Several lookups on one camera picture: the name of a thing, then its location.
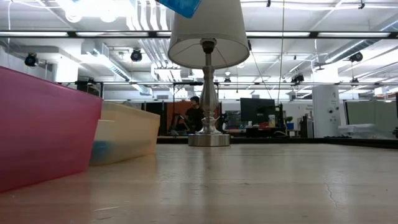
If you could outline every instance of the black monitor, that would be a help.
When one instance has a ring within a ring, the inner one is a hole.
[[[275,114],[275,100],[241,98],[241,121],[268,122],[268,115],[272,114]]]

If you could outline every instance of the table lamp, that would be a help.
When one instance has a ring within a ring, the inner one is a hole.
[[[249,57],[240,0],[202,0],[191,19],[175,14],[168,55],[173,63],[204,73],[203,129],[189,135],[189,145],[229,146],[229,135],[215,127],[218,96],[213,74],[215,69],[238,65]]]

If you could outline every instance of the silver lamp base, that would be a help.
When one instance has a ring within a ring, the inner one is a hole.
[[[229,146],[229,139],[229,134],[190,134],[188,145],[197,147]]]

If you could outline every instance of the ceiling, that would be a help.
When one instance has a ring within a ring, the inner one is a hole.
[[[100,13],[87,9],[79,22],[72,23],[66,19],[65,8],[59,8],[60,1],[71,0],[0,0],[0,30],[130,30],[126,20],[136,15],[143,25],[141,17],[142,3],[147,3],[147,23],[150,30],[150,2],[145,0],[104,0],[107,6],[117,12],[118,18],[114,22],[103,22]],[[266,7],[267,1],[242,0],[244,22],[246,30],[299,30],[299,31],[377,31],[374,30],[380,23],[396,17],[398,20],[398,1],[396,0],[366,0],[364,9],[358,9],[360,0],[286,0],[283,9],[282,0],[272,0],[271,7]],[[165,20],[160,19],[161,8],[156,6],[157,25],[162,23],[170,30],[173,12],[166,11]],[[87,65],[80,69],[79,75],[91,76],[99,81],[114,81],[115,75],[101,63],[88,60],[88,56],[81,54],[81,45],[84,39],[12,39],[18,46],[54,46],[77,58],[81,64]],[[109,56],[123,67],[137,81],[154,81],[150,74],[154,63],[146,54],[143,42],[150,45],[156,55],[166,57],[165,49],[161,47],[163,40],[137,39],[96,39],[97,44],[105,43],[109,47]],[[285,78],[288,82],[292,75],[289,73],[304,60],[318,60],[317,55],[326,55],[351,40],[342,39],[252,39],[253,54],[246,60],[244,66],[231,67],[230,77],[239,82],[260,82],[261,73],[268,82],[279,82]],[[375,75],[361,81],[376,82],[378,80],[394,81],[398,78],[398,66],[386,72],[377,71],[391,63],[397,62],[398,51],[391,50],[398,46],[398,40],[382,40],[364,49],[361,53],[364,59],[360,63],[340,61],[333,64],[338,68],[340,81],[349,82],[352,76],[375,71]],[[141,62],[132,62],[130,54],[134,48],[142,49]],[[215,76],[219,80],[226,77],[226,70],[217,70]],[[304,67],[299,71],[304,74],[306,81],[311,81],[312,67]],[[191,72],[182,68],[181,78],[195,77],[200,80],[200,71]]]

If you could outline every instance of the table surface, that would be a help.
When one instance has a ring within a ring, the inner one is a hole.
[[[398,223],[398,151],[158,145],[0,194],[0,223]]]

